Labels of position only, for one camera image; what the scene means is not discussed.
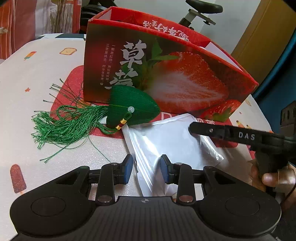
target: black saddle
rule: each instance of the black saddle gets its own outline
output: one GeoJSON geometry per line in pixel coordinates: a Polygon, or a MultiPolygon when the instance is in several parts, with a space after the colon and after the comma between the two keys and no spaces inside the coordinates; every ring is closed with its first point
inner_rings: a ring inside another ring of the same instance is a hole
{"type": "Polygon", "coordinates": [[[223,12],[223,7],[218,4],[208,3],[199,0],[186,0],[191,7],[193,7],[196,11],[200,13],[221,13],[223,12]]]}

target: plastic bag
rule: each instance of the plastic bag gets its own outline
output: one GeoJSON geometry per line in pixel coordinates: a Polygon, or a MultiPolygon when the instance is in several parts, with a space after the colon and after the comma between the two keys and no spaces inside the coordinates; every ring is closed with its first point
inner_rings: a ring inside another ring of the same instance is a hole
{"type": "Polygon", "coordinates": [[[177,185],[164,183],[159,168],[162,154],[172,163],[185,163],[199,170],[223,160],[209,137],[189,133],[193,121],[196,119],[192,115],[183,114],[122,128],[128,149],[137,161],[138,181],[144,196],[171,196],[177,191],[177,185]]]}

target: red strawberry box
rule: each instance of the red strawberry box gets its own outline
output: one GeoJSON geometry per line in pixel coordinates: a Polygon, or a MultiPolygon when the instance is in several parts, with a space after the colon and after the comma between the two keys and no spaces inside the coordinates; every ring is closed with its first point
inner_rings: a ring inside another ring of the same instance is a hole
{"type": "Polygon", "coordinates": [[[110,7],[88,23],[84,100],[108,103],[114,85],[145,91],[164,112],[224,122],[258,83],[200,33],[110,7]]]}

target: white packet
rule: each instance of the white packet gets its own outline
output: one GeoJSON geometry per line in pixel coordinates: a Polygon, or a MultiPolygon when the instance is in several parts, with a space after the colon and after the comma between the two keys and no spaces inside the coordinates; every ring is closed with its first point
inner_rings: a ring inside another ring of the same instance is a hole
{"type": "Polygon", "coordinates": [[[216,166],[223,157],[207,136],[189,133],[196,119],[190,114],[122,128],[130,153],[137,161],[138,181],[144,196],[171,196],[175,184],[167,185],[162,178],[159,159],[166,154],[171,163],[188,164],[192,169],[216,166]]]}

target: metal screw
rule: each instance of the metal screw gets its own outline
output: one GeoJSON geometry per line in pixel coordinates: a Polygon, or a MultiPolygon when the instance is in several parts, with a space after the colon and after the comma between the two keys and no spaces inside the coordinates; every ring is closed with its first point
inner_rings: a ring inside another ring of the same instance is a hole
{"type": "Polygon", "coordinates": [[[101,195],[98,197],[97,199],[99,202],[103,202],[103,203],[108,203],[112,201],[112,197],[108,196],[108,195],[101,195]]]}
{"type": "Polygon", "coordinates": [[[193,197],[190,195],[182,195],[181,197],[179,197],[179,200],[181,202],[192,202],[193,201],[193,197]]]}

